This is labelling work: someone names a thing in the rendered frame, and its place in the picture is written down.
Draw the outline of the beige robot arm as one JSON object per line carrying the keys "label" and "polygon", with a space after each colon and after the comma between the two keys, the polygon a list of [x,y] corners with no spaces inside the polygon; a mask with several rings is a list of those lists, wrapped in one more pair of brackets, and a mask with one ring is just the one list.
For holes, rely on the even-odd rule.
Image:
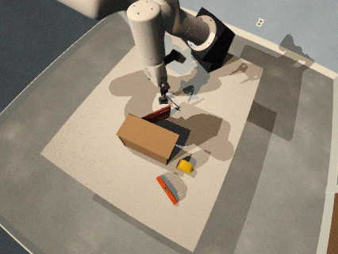
{"label": "beige robot arm", "polygon": [[56,1],[94,20],[113,13],[121,15],[132,30],[141,62],[147,65],[158,64],[163,59],[165,65],[174,60],[181,64],[185,62],[186,57],[174,49],[165,56],[165,32],[187,40],[195,51],[207,49],[217,34],[216,23],[210,16],[195,17],[187,13],[180,8],[179,0]]}

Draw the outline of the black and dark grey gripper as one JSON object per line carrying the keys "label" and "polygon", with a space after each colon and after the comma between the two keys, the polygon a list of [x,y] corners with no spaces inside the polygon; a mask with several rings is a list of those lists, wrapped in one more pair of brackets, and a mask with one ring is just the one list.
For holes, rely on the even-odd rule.
{"label": "black and dark grey gripper", "polygon": [[[143,62],[142,64],[144,72],[149,77],[149,80],[151,80],[155,86],[160,87],[161,95],[166,94],[171,87],[167,82],[167,69],[164,59],[160,63],[154,65],[147,65]],[[164,84],[164,86],[162,87],[161,84]]]}

